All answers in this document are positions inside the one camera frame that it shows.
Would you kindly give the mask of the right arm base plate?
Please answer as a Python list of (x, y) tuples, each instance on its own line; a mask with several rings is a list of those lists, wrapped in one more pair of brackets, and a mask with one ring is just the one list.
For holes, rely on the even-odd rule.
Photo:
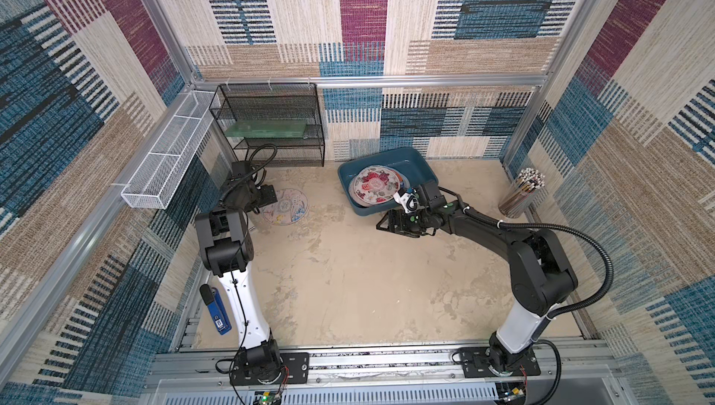
[(538, 376), (541, 369), (532, 347), (521, 353), (511, 354), (500, 347), (464, 347), (456, 353), (456, 363), (459, 364), (465, 378), (488, 378)]

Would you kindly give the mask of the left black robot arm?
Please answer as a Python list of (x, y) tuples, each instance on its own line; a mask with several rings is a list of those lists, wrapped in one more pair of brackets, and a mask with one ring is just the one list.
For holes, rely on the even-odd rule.
[(218, 370), (229, 376), (233, 386), (249, 382), (275, 384), (286, 375), (279, 345), (264, 318), (251, 274), (255, 251), (249, 213), (276, 201), (275, 189), (264, 184), (266, 166), (276, 155), (277, 146), (268, 143), (255, 148), (247, 159), (233, 163), (217, 207), (195, 216), (199, 257), (218, 279), (227, 302), (209, 284), (199, 288), (201, 298), (217, 332), (228, 332), (229, 315), (238, 331), (236, 355), (228, 369)]

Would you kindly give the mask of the red rose floral coaster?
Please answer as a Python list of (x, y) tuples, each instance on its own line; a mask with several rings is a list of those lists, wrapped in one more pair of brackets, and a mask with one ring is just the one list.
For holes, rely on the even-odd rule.
[(348, 186), (348, 194), (361, 207), (382, 205), (400, 189), (398, 170), (374, 165), (361, 170)]

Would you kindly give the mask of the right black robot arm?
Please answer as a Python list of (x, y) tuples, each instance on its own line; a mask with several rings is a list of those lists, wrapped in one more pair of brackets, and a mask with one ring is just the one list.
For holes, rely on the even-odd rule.
[[(443, 231), (491, 250), (508, 264), (514, 304), (505, 322), (491, 335), (482, 357), (495, 376), (508, 376), (521, 368), (532, 356), (538, 337), (556, 317), (596, 304), (612, 288), (611, 257), (599, 242), (579, 230), (560, 224), (497, 220), (433, 181), (401, 189), (395, 200), (397, 207), (385, 213), (377, 230), (410, 238)], [(566, 301), (579, 281), (558, 239), (560, 233), (592, 246), (605, 269), (599, 289), (573, 304)]]

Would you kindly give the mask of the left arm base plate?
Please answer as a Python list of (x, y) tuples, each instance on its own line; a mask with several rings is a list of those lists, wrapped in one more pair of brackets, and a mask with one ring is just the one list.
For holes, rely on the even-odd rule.
[(307, 383), (310, 355), (307, 352), (289, 352), (266, 361), (249, 361), (241, 354), (235, 357), (229, 371), (231, 386), (279, 386)]

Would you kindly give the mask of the blue red car coaster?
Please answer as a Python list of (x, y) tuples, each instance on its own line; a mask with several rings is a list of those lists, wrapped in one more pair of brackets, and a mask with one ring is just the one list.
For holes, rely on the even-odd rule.
[(400, 188), (401, 189), (409, 189), (411, 187), (411, 183), (407, 179), (406, 176), (404, 176), (401, 172), (397, 171), (398, 179), (400, 180)]

